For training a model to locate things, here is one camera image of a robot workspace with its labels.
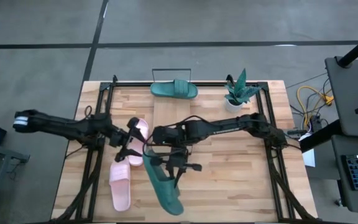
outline black desk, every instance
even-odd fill
[[[334,153],[336,157],[336,164],[341,178],[341,199],[344,206],[352,212],[358,212],[358,190],[352,190],[351,184],[347,179],[344,164],[341,161],[341,155],[355,155],[358,154],[358,138],[333,135],[331,138]]]
[[[358,108],[358,60],[349,68],[342,68],[337,59],[340,57],[327,58],[325,63],[339,119],[302,140],[304,151],[330,140],[334,134],[358,136],[358,114],[354,111]]]

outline concrete floor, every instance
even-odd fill
[[[102,0],[0,0],[0,44],[92,43]],[[358,40],[358,0],[110,0],[100,43],[202,41]],[[250,80],[284,80],[292,86],[325,72],[324,59],[353,45],[300,47],[177,47],[98,49],[90,80],[150,80],[153,68],[191,68],[194,80],[222,80],[247,69]],[[5,145],[31,154],[0,193],[0,223],[48,220],[67,141],[43,133],[18,134],[14,112],[37,110],[72,118],[89,49],[0,49],[0,127]],[[157,79],[187,74],[160,73]],[[290,103],[299,86],[320,89],[326,75],[287,89]],[[306,100],[308,93],[301,93]],[[337,119],[334,106],[320,113]],[[301,117],[294,115],[296,126]],[[358,213],[333,204],[333,180],[310,179],[323,220],[358,223]]]

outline potted plant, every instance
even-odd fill
[[[225,95],[225,108],[229,112],[235,113],[241,110],[242,105],[249,101],[249,98],[255,95],[260,88],[255,86],[246,86],[247,74],[243,69],[241,75],[234,83],[231,75],[228,75],[227,85],[225,87],[229,90],[229,94]]]

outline wooden table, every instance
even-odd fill
[[[284,82],[267,82],[278,128],[293,128]],[[99,84],[84,83],[76,119],[84,118],[86,106],[96,106]],[[149,87],[115,87],[110,112],[113,123],[124,129],[128,120],[134,116],[145,119],[150,126],[150,133],[158,124],[175,123],[191,114],[214,121],[258,112],[256,99],[252,97],[251,102],[240,112],[228,113],[223,107],[223,96],[226,93],[224,87],[199,87],[198,96],[194,100],[177,100],[154,97]],[[77,142],[70,142],[67,153],[79,147]],[[117,151],[108,145],[104,150],[94,222],[277,221],[263,140],[253,138],[247,132],[211,136],[194,145],[189,162],[201,164],[203,171],[189,169],[180,179],[180,200],[185,212],[179,216],[169,215],[160,207],[143,166],[131,167],[131,208],[126,212],[113,209],[109,168]],[[288,147],[283,151],[283,156],[292,192],[307,211],[317,217],[301,152]],[[52,218],[61,215],[78,193],[85,158],[86,149],[82,149],[66,159]],[[285,210],[281,191],[280,200]],[[84,215],[88,211],[87,205],[86,201]]]

